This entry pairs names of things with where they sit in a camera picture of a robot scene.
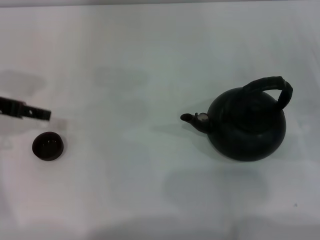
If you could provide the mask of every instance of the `small bowl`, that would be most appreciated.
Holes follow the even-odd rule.
[[[35,138],[32,144],[34,155],[44,161],[52,161],[60,157],[64,151],[64,142],[59,134],[48,131]]]

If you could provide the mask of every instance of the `white table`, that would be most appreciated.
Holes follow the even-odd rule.
[[[320,3],[0,9],[1,240],[318,240]],[[269,76],[293,86],[280,148],[215,152],[180,121]],[[271,93],[277,97],[278,91]],[[52,162],[37,135],[64,138]]]

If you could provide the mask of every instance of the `kettle spout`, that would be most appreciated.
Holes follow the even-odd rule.
[[[204,134],[209,134],[211,132],[209,116],[206,113],[195,113],[195,115],[185,113],[180,116],[180,119],[191,124],[199,132]]]

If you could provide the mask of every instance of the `kettle body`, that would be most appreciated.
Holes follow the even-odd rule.
[[[265,90],[282,90],[276,101]],[[283,108],[293,88],[282,77],[265,77],[218,96],[207,113],[183,114],[181,119],[208,135],[223,155],[238,161],[257,161],[272,154],[286,134]]]

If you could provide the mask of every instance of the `black kettle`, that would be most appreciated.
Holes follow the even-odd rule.
[[[276,101],[266,90],[281,90]],[[208,113],[183,114],[181,120],[208,135],[223,155],[238,161],[256,161],[272,154],[286,134],[283,108],[293,88],[281,76],[265,77],[218,96]]]

